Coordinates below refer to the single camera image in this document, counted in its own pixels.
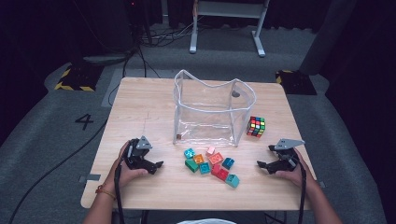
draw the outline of wooden tabletop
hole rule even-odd
[[[153,146],[145,159],[163,161],[163,167],[155,175],[133,180],[121,191],[125,209],[298,210],[301,190],[288,180],[269,175],[257,165],[257,161],[277,160],[268,146],[276,144],[280,138],[302,139],[286,95],[276,83],[247,84],[257,96],[250,115],[265,118],[266,130],[261,138],[243,134],[238,147],[216,147],[224,158],[234,159],[230,174],[237,175],[240,182],[232,188],[212,174],[193,173],[185,165],[184,150],[192,147],[196,153],[205,155],[210,146],[173,144],[174,80],[125,77],[91,170],[92,175],[101,177],[99,181],[88,181],[81,198],[82,206],[91,206],[97,186],[106,179],[123,144],[145,135]],[[297,149],[314,173],[305,147]],[[309,201],[305,201],[304,208],[309,209]]]

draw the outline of clear bag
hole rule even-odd
[[[175,76],[174,144],[238,146],[247,129],[254,90],[234,79],[208,85],[185,70]]]

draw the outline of gray carpet floor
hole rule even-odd
[[[198,36],[196,54],[189,54],[188,35],[165,47],[142,47],[142,51],[161,78],[186,69],[200,79],[276,82],[277,70],[299,68],[315,38],[309,30],[263,30],[261,40],[267,55],[260,58],[251,39],[252,29],[204,30]],[[116,94],[117,90],[110,93],[120,80],[122,64],[106,67],[94,92],[56,91],[67,65],[48,75],[45,85],[49,93],[0,148],[0,223],[9,221],[26,192],[13,223],[80,223],[87,213],[80,205],[84,184],[79,180],[91,170],[103,133],[101,126],[111,110],[106,102]],[[135,55],[126,66],[126,75],[143,77],[143,68],[141,57]],[[151,71],[148,77],[156,75]],[[321,75],[311,80],[318,95],[288,95],[288,100],[318,181],[345,223],[386,223],[376,184],[345,124],[324,95],[329,83]],[[92,115],[93,123],[83,130],[83,124],[75,120],[86,114]],[[139,215],[140,211],[125,211],[128,223],[139,223]],[[288,223],[296,223],[298,212],[287,212],[287,216]],[[175,223],[200,217],[265,223],[263,212],[151,211],[148,221]],[[282,219],[283,213],[278,212],[277,217]],[[304,213],[304,223],[314,223],[311,211]]]

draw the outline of colorful puzzle cube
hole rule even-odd
[[[210,157],[213,154],[215,154],[215,148],[214,147],[209,147],[209,149],[206,151],[206,156]]]
[[[230,170],[230,168],[233,166],[234,160],[231,158],[226,158],[222,164],[224,168],[227,170]]]
[[[208,157],[208,159],[209,159],[209,161],[210,161],[210,163],[212,165],[223,161],[223,157],[221,156],[221,154],[219,152],[217,152],[217,153],[213,154],[212,156]]]
[[[187,159],[192,159],[195,155],[195,152],[192,148],[189,148],[184,151],[184,155],[186,156]]]
[[[201,171],[201,175],[210,173],[209,162],[203,162],[199,165],[199,170]]]
[[[233,188],[236,188],[239,184],[239,178],[237,175],[228,175],[225,182]]]
[[[193,159],[186,159],[184,164],[194,173],[198,170],[199,165]]]
[[[212,167],[212,171],[210,172],[212,175],[215,175],[215,176],[217,176],[218,175],[218,172],[220,171],[220,164],[214,164],[213,165],[213,167]]]
[[[204,162],[204,157],[202,156],[202,154],[195,155],[193,159],[197,164],[201,164]]]
[[[218,174],[216,175],[220,180],[225,181],[227,179],[228,176],[228,171],[224,170],[224,169],[220,169]]]
[[[256,137],[261,137],[265,130],[265,119],[250,117],[250,120],[247,124],[247,135],[252,135]]]

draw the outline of white stand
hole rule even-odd
[[[206,2],[200,1],[198,5],[198,15],[202,16],[222,16],[222,17],[241,17],[259,19],[257,31],[252,31],[254,43],[260,57],[265,56],[262,42],[260,41],[260,32],[264,22],[265,14],[270,0],[265,0],[264,4],[244,4],[244,3],[226,3],[226,2]],[[190,53],[197,51],[197,16],[193,16],[193,27],[191,35]]]

